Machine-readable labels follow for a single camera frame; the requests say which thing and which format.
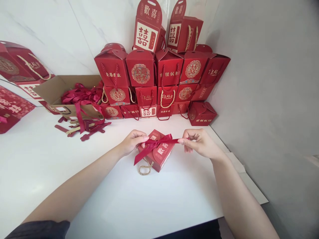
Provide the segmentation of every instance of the forearm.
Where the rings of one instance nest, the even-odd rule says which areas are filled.
[[[235,238],[279,238],[267,215],[224,154],[211,160],[225,219]]]
[[[51,193],[24,221],[71,221],[122,158],[120,148],[108,151]]]

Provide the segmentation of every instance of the gray wall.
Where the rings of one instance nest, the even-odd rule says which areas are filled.
[[[282,238],[319,237],[319,7],[222,0],[207,44],[231,57],[212,128],[270,201]]]

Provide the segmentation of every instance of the red satin ribbon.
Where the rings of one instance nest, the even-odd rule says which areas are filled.
[[[76,116],[80,124],[80,133],[83,133],[85,130],[84,121],[83,121],[81,112],[89,116],[87,113],[84,112],[83,109],[81,109],[81,105],[92,105],[98,112],[100,112],[103,115],[104,119],[97,121],[96,125],[101,124],[105,121],[105,113],[102,110],[101,106],[97,104],[102,97],[102,92],[103,92],[102,81],[99,83],[97,87],[93,87],[91,90],[88,88],[85,88],[84,85],[80,83],[76,83],[75,89],[65,92],[63,96],[61,97],[61,101],[63,104],[75,105]]]
[[[163,138],[154,141],[152,139],[148,139],[145,142],[145,148],[138,155],[135,156],[134,165],[141,161],[146,155],[152,152],[159,144],[167,143],[167,144],[176,144],[179,139],[173,139],[171,134],[165,135]]]

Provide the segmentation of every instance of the hand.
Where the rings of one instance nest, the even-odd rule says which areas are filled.
[[[225,155],[204,129],[186,129],[178,142],[184,145],[185,153],[192,153],[194,149],[201,156],[210,159],[221,159]]]
[[[128,136],[118,145],[120,153],[123,156],[129,155],[134,149],[136,149],[141,143],[147,141],[149,137],[146,133],[138,131],[136,129],[132,130]]]

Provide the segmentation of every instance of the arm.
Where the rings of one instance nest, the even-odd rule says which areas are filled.
[[[178,141],[184,145],[186,153],[192,153],[195,150],[200,155],[210,158],[225,219],[235,238],[279,238],[267,215],[236,172],[230,159],[205,130],[187,129],[183,138]]]
[[[148,140],[133,130],[119,145],[68,179],[51,193],[24,221],[72,221],[116,163]]]

